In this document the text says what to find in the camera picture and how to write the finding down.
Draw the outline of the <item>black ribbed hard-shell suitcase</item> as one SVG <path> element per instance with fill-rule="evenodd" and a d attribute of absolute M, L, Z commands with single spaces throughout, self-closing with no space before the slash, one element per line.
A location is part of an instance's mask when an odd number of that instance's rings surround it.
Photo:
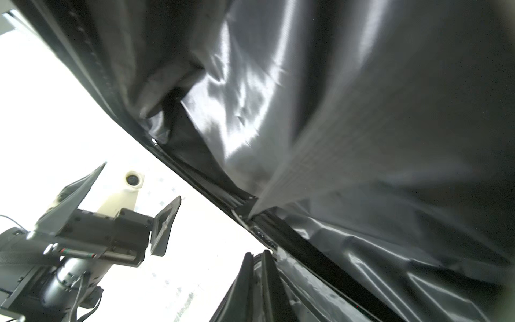
<path fill-rule="evenodd" d="M 514 320 L 513 1 L 16 7 L 298 321 Z"/>

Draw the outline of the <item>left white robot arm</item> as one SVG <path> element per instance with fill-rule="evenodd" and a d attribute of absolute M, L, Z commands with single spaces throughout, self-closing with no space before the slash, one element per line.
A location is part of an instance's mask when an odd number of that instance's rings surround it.
<path fill-rule="evenodd" d="M 102 168 L 58 194 L 33 230 L 1 235 L 1 316 L 9 321 L 84 321 L 101 303 L 110 268 L 138 267 L 147 253 L 164 256 L 181 206 L 175 198 L 156 216 L 135 210 L 143 174 L 129 171 L 122 189 L 96 211 L 80 208 Z"/>

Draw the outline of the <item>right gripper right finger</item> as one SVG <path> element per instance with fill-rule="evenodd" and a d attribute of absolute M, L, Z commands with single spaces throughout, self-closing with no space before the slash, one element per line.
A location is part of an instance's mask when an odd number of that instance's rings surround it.
<path fill-rule="evenodd" d="M 262 254 L 262 298 L 265 321 L 298 321 L 284 290 L 272 253 Z"/>

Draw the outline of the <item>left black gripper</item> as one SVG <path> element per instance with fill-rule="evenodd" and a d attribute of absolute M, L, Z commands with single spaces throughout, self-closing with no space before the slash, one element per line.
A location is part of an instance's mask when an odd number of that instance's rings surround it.
<path fill-rule="evenodd" d="M 154 219 L 129 209 L 121 209 L 114 217 L 78 209 L 106 164 L 68 185 L 76 190 L 41 216 L 28 240 L 48 244 L 51 254 L 132 267 L 144 261 L 149 242 L 151 255 L 164 256 L 181 196 Z"/>

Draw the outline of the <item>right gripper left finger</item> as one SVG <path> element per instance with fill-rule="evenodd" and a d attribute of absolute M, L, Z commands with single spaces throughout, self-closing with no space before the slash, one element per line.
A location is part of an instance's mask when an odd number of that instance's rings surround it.
<path fill-rule="evenodd" d="M 210 321 L 252 321 L 253 315 L 253 255 L 247 252 L 240 271 Z"/>

